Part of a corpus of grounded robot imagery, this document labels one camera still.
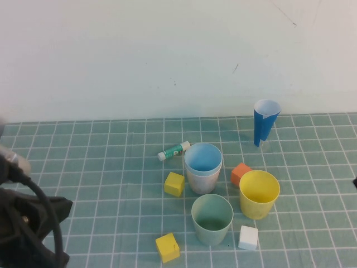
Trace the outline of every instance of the cup rim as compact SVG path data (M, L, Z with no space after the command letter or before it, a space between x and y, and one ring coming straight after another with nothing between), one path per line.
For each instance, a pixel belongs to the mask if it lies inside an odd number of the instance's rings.
M259 105L260 104L267 104L267 103L269 103L270 105L272 105L273 106L273 110L274 110L274 112L273 113L269 113L269 114L265 114L265 113L262 113L262 111L260 111L260 107L259 107ZM257 101L255 104L254 104L254 110L257 112L257 113L259 113L259 114L261 114L261 115L263 115L263 116L273 116L274 114L278 114L278 113L280 113L281 112L281 106L280 106L280 104L278 103L278 102L276 102L275 100L271 100L271 99L260 99L259 101Z
M192 149L193 147L195 147L195 146L200 146L200 145L213 146L213 147L215 147L215 148L219 151L220 156L221 156L221 161L219 162L219 164L218 164L215 168L213 168L213 169L211 169L211 170L208 170L208 171L200 171L200 170L194 169L193 167L191 167L191 166L186 162L186 157L185 157L185 156L186 156L187 152L188 152L190 149ZM187 166L187 167L189 167L190 169L194 170L194 171L197 172L198 174L199 174L199 173L205 174L205 173L211 172L212 170L214 170L214 169L218 168L220 165L222 165L222 163L223 163L223 154L222 154L221 150L220 150L217 146L215 146L215 145L213 145L213 144L211 144L211 143L209 143L209 142L198 142L198 143L195 143L195 144L191 145L191 147L186 150L186 152L185 152L185 154L184 154L184 163L185 163L185 166Z
M242 190L241 190L241 188L240 188L240 183L242 182L244 176L245 176L246 174L252 172L252 171L261 171L261 172L263 172L263 173L269 174L269 175L270 175L271 177L273 177L273 178L275 179L275 181L278 183L279 191L278 191L277 196L276 196L273 200L270 200L270 201L268 201L268 202L263 202L263 203L261 203L261 202L256 202L256 201L251 200L249 197L247 197L247 196L242 192ZM239 181L239 193L240 193L240 194L243 194L243 196L244 196L245 198L247 198L249 201L251 201L251 202L253 202L253 203L255 203L255 204L268 204L268 203L274 202L274 201L277 200L277 198L279 197L279 195L280 195L280 183L279 183L278 179L275 178L275 176L274 176L273 174L271 174L271 173L269 173L269 172L267 172L267 171L264 171L264 170L251 170L251 171L245 173L245 174L240 178L240 181Z
M212 230L208 230L208 229L206 229L206 228L203 228L202 226L200 226L200 225L197 223L197 221L195 220L194 216L192 215L192 209L193 209L193 207L194 207L196 201L199 200L200 198L203 198L203 197L206 196L206 195L216 195L217 197L224 199L224 200L229 204L229 207L230 207L230 209L231 209L231 211L232 211L232 217L231 217L231 219L230 219L230 222L229 222L225 227L223 227L222 229L219 229L219 230L216 230L216 231L212 231ZM230 204L230 202L229 202L227 199L225 199L224 197L222 197L221 195L219 195L219 194L204 194L204 195L201 195L200 197L198 197L198 198L194 201L194 203L192 204L191 217L192 217L192 220L196 223L197 226L199 226L200 228L202 228L202 229L205 230L205 231L215 233L215 232L220 232L220 231L222 231L223 229L227 228L229 225L231 225L231 223L232 223L232 221L233 221L233 218L234 218L234 211L233 211L233 208L232 208L232 205Z
M221 170L221 168L222 168L222 163L219 164L218 167L216 167L216 169L218 168L216 172L214 172L213 174L210 174L210 175L203 175L203 176L202 176L202 175L196 175L196 174L192 173L192 171L187 168L186 163L185 163L185 168L186 168L186 172L191 173L193 176L197 176L197 177L200 177L200 178L206 178L206 177L210 177L210 176L213 176L213 175L217 174L217 173Z

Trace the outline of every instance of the yellow cup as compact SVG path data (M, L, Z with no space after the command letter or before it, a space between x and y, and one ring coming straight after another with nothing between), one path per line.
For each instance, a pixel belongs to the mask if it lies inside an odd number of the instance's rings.
M280 193L278 180L270 173L252 170L245 173L239 182L240 208L251 219L268 215Z

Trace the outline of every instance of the block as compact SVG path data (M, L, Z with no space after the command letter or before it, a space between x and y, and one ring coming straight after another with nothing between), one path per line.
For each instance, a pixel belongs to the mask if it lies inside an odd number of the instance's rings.
M160 254L160 258L163 263L180 257L180 248L173 236L173 233L162 236L155 241L157 251Z
M258 229L242 225L238 247L244 250L255 250L258 244Z
M230 176L230 181L239 187L239 182L242 176L251 171L252 169L245 165L244 163L240 163L234 170L232 170L232 174Z
M172 194L179 197L185 187L185 177L173 172L167 176L165 184L163 186L165 193Z

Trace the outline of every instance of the paper cup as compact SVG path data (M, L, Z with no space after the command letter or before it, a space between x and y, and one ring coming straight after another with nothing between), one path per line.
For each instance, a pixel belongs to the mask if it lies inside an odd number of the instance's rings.
M261 99L254 105L254 144L259 147L260 140L265 141L277 119L281 107L279 103Z
M252 170L245 173L239 182L240 208L251 219L268 215L280 193L278 180L270 173Z
M210 143L196 143L184 155L186 169L197 176L215 174L222 166L222 153Z
M191 215L196 235L206 245L218 245L227 234L233 220L233 208L217 194L198 197L192 205Z
M192 191L198 194L208 194L213 191L218 181L220 168L221 165L219 166L218 171L210 176L197 176L186 170L187 178Z

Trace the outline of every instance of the green grid surface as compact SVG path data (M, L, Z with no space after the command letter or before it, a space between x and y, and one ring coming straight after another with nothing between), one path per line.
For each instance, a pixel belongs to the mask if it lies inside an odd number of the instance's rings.
M68 268L357 267L357 114L281 115L268 141L253 145L253 117L14 123L0 140L28 158L32 179L47 195L72 200L62 222ZM190 214L198 197L164 193L183 157L157 153L183 141L223 152L213 193L234 220L218 246L201 244ZM240 162L272 173L281 195L260 221L244 215L230 173ZM24 186L10 188L30 193ZM241 225L257 227L256 251L238 248ZM173 232L181 256L162 264L155 239ZM54 250L53 236L44 240Z

